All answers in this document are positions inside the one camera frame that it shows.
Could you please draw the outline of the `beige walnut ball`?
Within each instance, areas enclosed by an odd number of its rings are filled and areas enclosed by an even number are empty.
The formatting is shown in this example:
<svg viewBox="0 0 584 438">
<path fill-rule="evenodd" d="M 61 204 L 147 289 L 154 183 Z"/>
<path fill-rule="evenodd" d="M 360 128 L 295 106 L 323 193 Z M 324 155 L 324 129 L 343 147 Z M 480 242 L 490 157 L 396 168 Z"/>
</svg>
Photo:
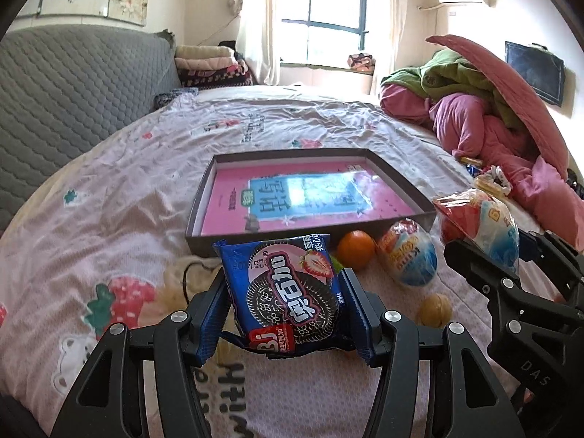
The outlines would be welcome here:
<svg viewBox="0 0 584 438">
<path fill-rule="evenodd" d="M 417 313 L 417 324 L 444 328 L 452 320 L 452 302 L 444 294 L 431 294 L 422 301 Z"/>
</svg>

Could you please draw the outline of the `red white egg toy packet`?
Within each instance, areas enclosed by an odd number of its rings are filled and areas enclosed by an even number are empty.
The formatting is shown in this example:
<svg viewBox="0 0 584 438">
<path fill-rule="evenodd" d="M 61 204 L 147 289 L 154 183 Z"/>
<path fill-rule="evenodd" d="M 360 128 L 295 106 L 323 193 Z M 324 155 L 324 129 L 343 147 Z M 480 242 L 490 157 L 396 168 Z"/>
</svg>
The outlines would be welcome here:
<svg viewBox="0 0 584 438">
<path fill-rule="evenodd" d="M 512 272 L 519 263 L 520 236 L 507 205 L 476 188 L 433 199 L 442 243 L 470 240 Z"/>
</svg>

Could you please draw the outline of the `cream fabric scrunchie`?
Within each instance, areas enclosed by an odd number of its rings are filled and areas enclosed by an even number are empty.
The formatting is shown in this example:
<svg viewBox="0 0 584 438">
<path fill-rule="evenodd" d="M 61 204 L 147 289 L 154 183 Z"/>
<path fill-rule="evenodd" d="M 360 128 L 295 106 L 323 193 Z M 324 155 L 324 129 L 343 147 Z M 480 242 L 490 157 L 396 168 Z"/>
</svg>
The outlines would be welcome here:
<svg viewBox="0 0 584 438">
<path fill-rule="evenodd" d="M 191 255 L 171 263 L 155 304 L 163 318 L 186 315 L 178 323 L 178 347 L 186 362 L 201 367 L 208 361 L 226 365 L 237 358 L 235 345 L 228 342 L 235 318 L 219 258 Z"/>
</svg>

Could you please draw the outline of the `blue Oreo cookie packet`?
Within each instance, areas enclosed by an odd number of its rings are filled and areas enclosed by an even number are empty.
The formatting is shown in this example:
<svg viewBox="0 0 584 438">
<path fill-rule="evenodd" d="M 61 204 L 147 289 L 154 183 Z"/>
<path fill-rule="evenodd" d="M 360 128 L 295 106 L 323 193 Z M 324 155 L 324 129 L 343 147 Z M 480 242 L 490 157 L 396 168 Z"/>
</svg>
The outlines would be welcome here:
<svg viewBox="0 0 584 438">
<path fill-rule="evenodd" d="M 345 301 L 329 243 L 328 234 L 216 242 L 239 331 L 223 338 L 272 358 L 345 346 L 337 332 Z"/>
</svg>

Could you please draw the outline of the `orange tangerine front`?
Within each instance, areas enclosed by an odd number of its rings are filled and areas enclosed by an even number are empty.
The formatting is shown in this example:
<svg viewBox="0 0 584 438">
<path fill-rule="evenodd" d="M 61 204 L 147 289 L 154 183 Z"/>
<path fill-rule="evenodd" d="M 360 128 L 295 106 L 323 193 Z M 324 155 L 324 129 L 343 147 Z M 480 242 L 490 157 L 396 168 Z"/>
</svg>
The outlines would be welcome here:
<svg viewBox="0 0 584 438">
<path fill-rule="evenodd" d="M 338 353 L 341 353 L 342 355 L 345 356 L 345 358 L 348 358 L 348 359 L 352 359 L 352 360 L 359 359 L 359 354 L 357 353 L 356 350 L 345 351 L 345 350 L 338 349 Z"/>
</svg>

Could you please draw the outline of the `orange tangerine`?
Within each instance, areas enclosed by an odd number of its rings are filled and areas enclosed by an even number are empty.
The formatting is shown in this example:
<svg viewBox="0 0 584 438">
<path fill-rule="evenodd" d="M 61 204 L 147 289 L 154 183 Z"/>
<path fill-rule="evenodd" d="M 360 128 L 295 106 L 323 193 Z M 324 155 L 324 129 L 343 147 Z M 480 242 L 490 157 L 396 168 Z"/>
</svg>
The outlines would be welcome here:
<svg viewBox="0 0 584 438">
<path fill-rule="evenodd" d="M 343 266 L 354 271 L 367 267 L 376 253 L 376 244 L 373 238 L 362 230 L 352 230 L 338 243 L 337 258 Z"/>
<path fill-rule="evenodd" d="M 348 358 L 348 359 L 352 359 L 352 360 L 359 359 L 359 354 L 357 353 L 356 350 L 345 351 L 345 350 L 338 349 L 338 353 L 341 353 L 342 355 L 345 356 L 345 358 Z"/>
</svg>

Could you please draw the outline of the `snack wrappers pile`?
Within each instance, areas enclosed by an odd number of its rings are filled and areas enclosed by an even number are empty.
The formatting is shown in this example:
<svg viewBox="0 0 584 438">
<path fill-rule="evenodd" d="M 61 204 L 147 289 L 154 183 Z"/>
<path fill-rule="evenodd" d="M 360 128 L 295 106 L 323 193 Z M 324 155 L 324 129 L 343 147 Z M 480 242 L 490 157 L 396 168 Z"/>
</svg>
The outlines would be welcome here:
<svg viewBox="0 0 584 438">
<path fill-rule="evenodd" d="M 506 199 L 510 196 L 513 185 L 500 166 L 487 165 L 482 160 L 467 156 L 460 157 L 458 161 L 466 167 L 477 189 L 498 199 Z"/>
</svg>

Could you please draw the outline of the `pink crumpled quilt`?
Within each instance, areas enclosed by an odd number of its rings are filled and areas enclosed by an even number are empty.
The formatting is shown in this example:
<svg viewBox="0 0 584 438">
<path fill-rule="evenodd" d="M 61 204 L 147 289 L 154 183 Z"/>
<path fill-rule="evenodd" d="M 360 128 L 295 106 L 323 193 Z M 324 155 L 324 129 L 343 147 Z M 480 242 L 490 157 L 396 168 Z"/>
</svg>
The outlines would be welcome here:
<svg viewBox="0 0 584 438">
<path fill-rule="evenodd" d="M 382 90 L 380 105 L 391 117 L 433 131 L 453 157 L 500 167 L 512 185 L 511 198 L 542 228 L 583 250 L 583 200 L 539 155 L 530 135 L 507 128 L 491 114 L 487 101 L 452 93 L 434 103 L 404 86 L 390 84 Z"/>
</svg>

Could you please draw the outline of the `green crumpled blanket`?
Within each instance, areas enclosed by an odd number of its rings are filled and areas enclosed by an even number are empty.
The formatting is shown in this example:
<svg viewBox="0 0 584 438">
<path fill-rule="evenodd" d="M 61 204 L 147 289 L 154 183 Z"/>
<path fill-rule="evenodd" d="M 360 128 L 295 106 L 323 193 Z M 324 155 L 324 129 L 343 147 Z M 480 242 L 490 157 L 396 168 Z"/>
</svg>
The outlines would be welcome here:
<svg viewBox="0 0 584 438">
<path fill-rule="evenodd" d="M 507 128 L 525 131 L 525 125 L 504 100 L 500 91 L 480 70 L 454 50 L 438 50 L 422 66 L 400 68 L 381 82 L 383 88 L 397 85 L 422 99 L 438 102 L 447 95 L 461 92 L 477 96 L 494 108 Z"/>
</svg>

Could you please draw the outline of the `grey shallow cardboard box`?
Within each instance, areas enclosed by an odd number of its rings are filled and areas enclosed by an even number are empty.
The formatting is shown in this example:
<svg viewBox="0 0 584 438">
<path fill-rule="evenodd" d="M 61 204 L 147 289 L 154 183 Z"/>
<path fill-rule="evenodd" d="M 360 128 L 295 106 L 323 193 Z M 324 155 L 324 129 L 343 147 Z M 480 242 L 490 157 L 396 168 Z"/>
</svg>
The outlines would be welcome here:
<svg viewBox="0 0 584 438">
<path fill-rule="evenodd" d="M 401 172 L 364 148 L 247 151 L 213 156 L 189 215 L 192 253 L 220 240 L 247 243 L 326 234 L 336 245 L 362 230 L 379 238 L 400 219 L 424 230 L 433 203 Z"/>
</svg>

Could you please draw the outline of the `small bag on windowsill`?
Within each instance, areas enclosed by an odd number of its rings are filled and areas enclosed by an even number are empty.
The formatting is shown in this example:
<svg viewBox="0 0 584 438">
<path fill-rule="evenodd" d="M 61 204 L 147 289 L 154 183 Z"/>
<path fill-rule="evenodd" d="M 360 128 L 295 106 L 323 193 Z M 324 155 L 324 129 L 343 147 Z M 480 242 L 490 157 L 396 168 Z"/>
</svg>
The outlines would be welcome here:
<svg viewBox="0 0 584 438">
<path fill-rule="evenodd" d="M 349 56 L 347 64 L 352 71 L 373 74 L 376 62 L 371 54 L 356 53 Z"/>
</svg>

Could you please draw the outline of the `right cream curtain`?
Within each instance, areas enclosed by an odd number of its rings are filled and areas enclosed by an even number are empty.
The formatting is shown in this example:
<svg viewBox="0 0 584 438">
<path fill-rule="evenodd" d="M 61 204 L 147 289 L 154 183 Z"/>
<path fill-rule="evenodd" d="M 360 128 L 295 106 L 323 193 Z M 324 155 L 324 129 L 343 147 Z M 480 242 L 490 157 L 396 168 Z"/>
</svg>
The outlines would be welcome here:
<svg viewBox="0 0 584 438">
<path fill-rule="evenodd" d="M 395 70 L 405 29 L 408 0 L 370 0 L 367 9 L 369 51 L 375 59 L 372 94 L 379 96 L 382 79 Z"/>
</svg>

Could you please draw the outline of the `cream curtain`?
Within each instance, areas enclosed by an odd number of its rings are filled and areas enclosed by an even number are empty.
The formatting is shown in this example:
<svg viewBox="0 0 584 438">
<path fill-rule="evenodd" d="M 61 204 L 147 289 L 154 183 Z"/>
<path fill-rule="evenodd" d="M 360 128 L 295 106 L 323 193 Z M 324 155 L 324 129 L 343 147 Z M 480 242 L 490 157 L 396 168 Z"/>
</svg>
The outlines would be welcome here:
<svg viewBox="0 0 584 438">
<path fill-rule="evenodd" d="M 276 86 L 280 81 L 281 0 L 241 0 L 238 52 L 255 80 Z"/>
<path fill-rule="evenodd" d="M 405 29 L 408 0 L 370 0 L 367 9 L 369 51 L 375 59 L 372 94 L 379 96 L 382 79 L 395 70 Z"/>
</svg>

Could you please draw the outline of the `dark patterned cloth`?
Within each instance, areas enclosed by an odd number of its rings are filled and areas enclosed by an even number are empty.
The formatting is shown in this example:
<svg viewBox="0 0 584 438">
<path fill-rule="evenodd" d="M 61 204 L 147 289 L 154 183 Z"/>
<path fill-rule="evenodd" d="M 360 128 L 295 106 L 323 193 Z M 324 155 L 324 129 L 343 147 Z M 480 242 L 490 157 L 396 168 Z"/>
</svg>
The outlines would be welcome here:
<svg viewBox="0 0 584 438">
<path fill-rule="evenodd" d="M 159 110 L 169 105 L 176 98 L 183 94 L 190 94 L 196 96 L 199 90 L 196 87 L 181 87 L 172 89 L 169 92 L 160 93 L 154 96 L 153 110 Z"/>
</svg>

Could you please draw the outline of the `wall mounted black television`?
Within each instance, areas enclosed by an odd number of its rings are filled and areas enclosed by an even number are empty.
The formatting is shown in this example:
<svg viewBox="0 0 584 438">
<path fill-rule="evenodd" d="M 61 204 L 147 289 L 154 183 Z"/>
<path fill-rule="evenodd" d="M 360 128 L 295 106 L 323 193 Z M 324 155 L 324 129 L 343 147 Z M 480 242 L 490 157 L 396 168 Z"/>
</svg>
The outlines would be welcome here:
<svg viewBox="0 0 584 438">
<path fill-rule="evenodd" d="M 560 107 L 565 83 L 564 61 L 545 46 L 505 43 L 506 63 L 524 78 L 547 104 Z"/>
</svg>

